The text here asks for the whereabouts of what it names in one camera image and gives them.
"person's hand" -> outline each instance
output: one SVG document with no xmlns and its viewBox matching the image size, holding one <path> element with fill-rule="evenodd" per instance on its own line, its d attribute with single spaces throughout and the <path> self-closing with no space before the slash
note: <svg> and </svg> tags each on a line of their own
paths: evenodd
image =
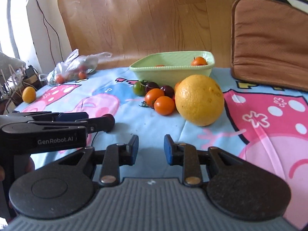
<svg viewBox="0 0 308 231">
<path fill-rule="evenodd" d="M 35 170 L 35 165 L 34 165 L 32 158 L 30 158 L 27 166 L 25 167 L 25 174 L 31 171 L 34 171 L 34 170 Z M 4 179 L 5 179 L 5 172 L 4 172 L 4 169 L 0 166 L 0 182 L 3 181 Z"/>
</svg>

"light green bowl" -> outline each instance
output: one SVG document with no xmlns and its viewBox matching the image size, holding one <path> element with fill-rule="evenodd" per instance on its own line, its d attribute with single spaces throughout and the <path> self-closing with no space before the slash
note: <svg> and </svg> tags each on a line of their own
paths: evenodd
<svg viewBox="0 0 308 231">
<path fill-rule="evenodd" d="M 194 57 L 202 56 L 207 65 L 191 66 Z M 158 85 L 169 85 L 174 87 L 177 82 L 194 74 L 209 76 L 215 65 L 214 56 L 207 51 L 178 51 L 165 52 L 148 55 L 132 65 L 129 69 L 133 71 L 138 80 L 156 82 Z"/>
</svg>

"orange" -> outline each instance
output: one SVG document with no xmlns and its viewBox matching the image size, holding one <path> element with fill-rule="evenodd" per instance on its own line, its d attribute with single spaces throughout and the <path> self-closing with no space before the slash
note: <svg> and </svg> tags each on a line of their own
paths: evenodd
<svg viewBox="0 0 308 231">
<path fill-rule="evenodd" d="M 146 102 L 146 104 L 153 108 L 154 107 L 154 103 L 156 101 L 157 98 L 164 96 L 164 92 L 161 89 L 151 89 L 144 97 L 144 101 Z"/>
<path fill-rule="evenodd" d="M 203 66 L 203 65 L 207 65 L 208 63 L 206 62 L 206 60 L 201 57 L 194 57 L 192 63 L 190 64 L 191 66 Z"/>
<path fill-rule="evenodd" d="M 36 91 L 32 87 L 27 87 L 23 90 L 23 95 L 22 95 L 23 101 L 26 103 L 31 103 L 34 102 L 36 99 Z"/>
<path fill-rule="evenodd" d="M 224 96 L 212 78 L 191 75 L 177 87 L 175 104 L 185 120 L 197 126 L 207 126 L 223 112 Z"/>
<path fill-rule="evenodd" d="M 174 86 L 174 92 L 177 90 L 177 87 L 180 85 L 181 81 L 178 82 L 175 86 Z"/>
<path fill-rule="evenodd" d="M 161 96 L 156 99 L 154 109 L 162 116 L 171 114 L 175 109 L 174 101 L 168 96 Z"/>
</svg>

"grapefruit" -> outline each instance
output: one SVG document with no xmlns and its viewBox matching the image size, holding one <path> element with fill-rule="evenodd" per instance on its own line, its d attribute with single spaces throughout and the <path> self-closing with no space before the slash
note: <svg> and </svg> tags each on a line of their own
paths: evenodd
<svg viewBox="0 0 308 231">
<path fill-rule="evenodd" d="M 224 109 L 219 85 L 205 75 L 191 75 L 177 87 L 175 104 L 180 115 L 197 126 L 215 122 Z"/>
</svg>

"green tomato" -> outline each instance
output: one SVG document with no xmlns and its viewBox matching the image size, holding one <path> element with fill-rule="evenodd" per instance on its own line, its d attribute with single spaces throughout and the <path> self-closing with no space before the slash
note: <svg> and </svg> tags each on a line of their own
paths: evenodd
<svg viewBox="0 0 308 231">
<path fill-rule="evenodd" d="M 133 92 L 137 96 L 145 96 L 145 86 L 138 81 L 133 85 Z"/>
</svg>

